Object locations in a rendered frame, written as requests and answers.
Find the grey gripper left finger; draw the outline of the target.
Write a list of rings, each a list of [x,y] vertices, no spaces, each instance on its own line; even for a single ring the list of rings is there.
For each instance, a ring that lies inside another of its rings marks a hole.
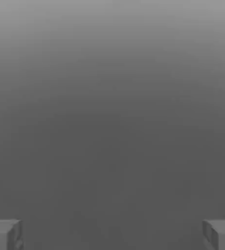
[[[0,219],[0,250],[23,250],[23,221]]]

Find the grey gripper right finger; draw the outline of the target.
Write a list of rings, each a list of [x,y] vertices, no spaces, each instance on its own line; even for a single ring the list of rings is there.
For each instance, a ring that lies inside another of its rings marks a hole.
[[[203,220],[204,250],[225,250],[225,219]]]

